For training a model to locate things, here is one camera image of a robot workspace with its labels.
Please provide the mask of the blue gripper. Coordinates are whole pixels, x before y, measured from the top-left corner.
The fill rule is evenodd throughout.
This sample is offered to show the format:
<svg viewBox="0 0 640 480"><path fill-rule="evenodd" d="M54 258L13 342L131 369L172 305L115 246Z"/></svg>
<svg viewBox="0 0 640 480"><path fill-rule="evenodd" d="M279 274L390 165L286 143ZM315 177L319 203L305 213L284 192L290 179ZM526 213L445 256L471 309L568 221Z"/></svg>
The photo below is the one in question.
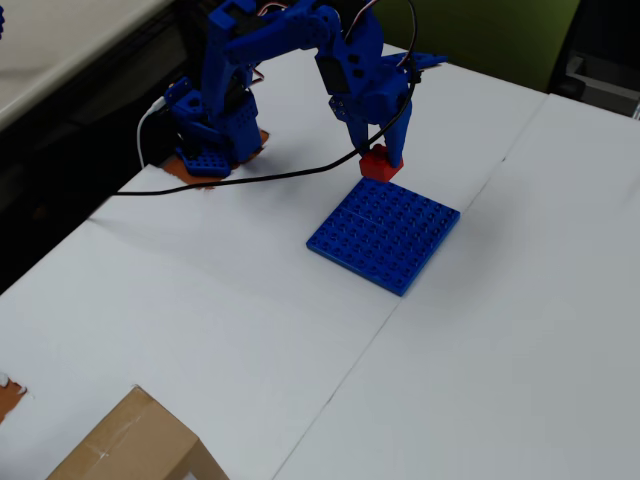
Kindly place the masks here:
<svg viewBox="0 0 640 480"><path fill-rule="evenodd" d="M401 109L409 92L407 64L398 67L399 58L383 58L363 90L357 94L334 94L329 107L336 119L346 124L354 149L361 155L369 150L369 125L385 126ZM409 101L403 112L384 134L388 162L399 168L412 113Z"/></svg>

